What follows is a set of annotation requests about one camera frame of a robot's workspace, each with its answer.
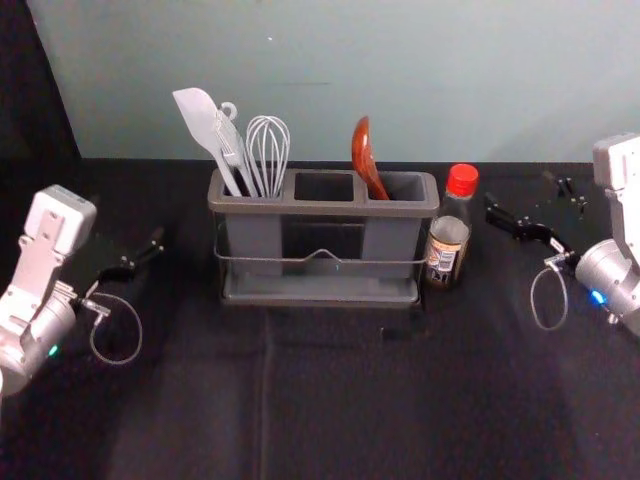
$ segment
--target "black tablecloth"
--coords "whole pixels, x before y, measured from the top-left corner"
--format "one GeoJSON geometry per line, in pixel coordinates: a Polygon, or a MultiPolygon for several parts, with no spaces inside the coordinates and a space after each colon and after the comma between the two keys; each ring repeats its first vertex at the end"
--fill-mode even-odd
{"type": "MultiPolygon", "coordinates": [[[[79,318],[60,353],[5,400],[2,478],[638,478],[637,341],[574,280],[565,327],[539,330],[529,286],[548,252],[484,223],[487,190],[532,209],[541,165],[481,166],[464,282],[430,293],[424,313],[222,307],[208,162],[5,167],[5,284],[31,197],[53,182],[99,194],[95,230],[122,244],[141,244],[160,224],[168,238],[166,253],[119,290],[142,317],[139,359],[100,364],[87,347],[90,319],[79,318]],[[381,327],[416,319],[429,337],[380,342],[381,327]]],[[[448,166],[418,168],[443,185],[448,166]]],[[[588,192],[598,233],[585,244],[606,235],[590,167],[551,168],[588,192]]],[[[553,282],[543,291],[557,314],[553,282]]]]}

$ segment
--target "soy sauce bottle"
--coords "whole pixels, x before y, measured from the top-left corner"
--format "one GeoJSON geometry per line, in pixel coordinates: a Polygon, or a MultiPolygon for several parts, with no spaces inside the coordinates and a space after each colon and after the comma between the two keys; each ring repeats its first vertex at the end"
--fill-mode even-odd
{"type": "Polygon", "coordinates": [[[451,288],[460,277],[469,237],[469,201],[478,186],[478,171],[459,163],[451,167],[447,189],[431,222],[426,247],[425,282],[438,288],[451,288]]]}

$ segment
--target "red spoon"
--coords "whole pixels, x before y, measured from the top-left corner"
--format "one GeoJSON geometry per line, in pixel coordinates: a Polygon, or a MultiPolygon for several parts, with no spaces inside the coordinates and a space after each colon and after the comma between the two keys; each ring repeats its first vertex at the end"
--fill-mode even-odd
{"type": "Polygon", "coordinates": [[[369,117],[362,117],[351,140],[351,162],[353,169],[365,181],[376,200],[390,200],[382,185],[376,162],[371,149],[371,135],[369,134],[369,117]]]}

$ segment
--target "black curtain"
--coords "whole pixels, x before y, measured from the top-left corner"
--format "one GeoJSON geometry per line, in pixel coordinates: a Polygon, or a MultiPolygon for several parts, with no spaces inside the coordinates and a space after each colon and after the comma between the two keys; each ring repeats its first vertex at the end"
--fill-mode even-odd
{"type": "Polygon", "coordinates": [[[80,153],[24,0],[0,0],[0,159],[75,163],[80,153]]]}

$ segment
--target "silicone spatula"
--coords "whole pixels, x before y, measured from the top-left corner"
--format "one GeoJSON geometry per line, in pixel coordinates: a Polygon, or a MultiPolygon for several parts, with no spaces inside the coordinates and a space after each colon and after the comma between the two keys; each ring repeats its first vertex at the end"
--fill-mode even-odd
{"type": "Polygon", "coordinates": [[[217,120],[218,108],[212,98],[199,88],[185,88],[173,92],[173,98],[178,104],[180,113],[184,118],[189,133],[196,142],[205,148],[214,158],[218,169],[222,174],[222,179],[227,185],[229,192],[234,197],[241,197],[238,184],[233,178],[231,169],[227,164],[222,152],[222,145],[218,134],[214,130],[217,120]]]}

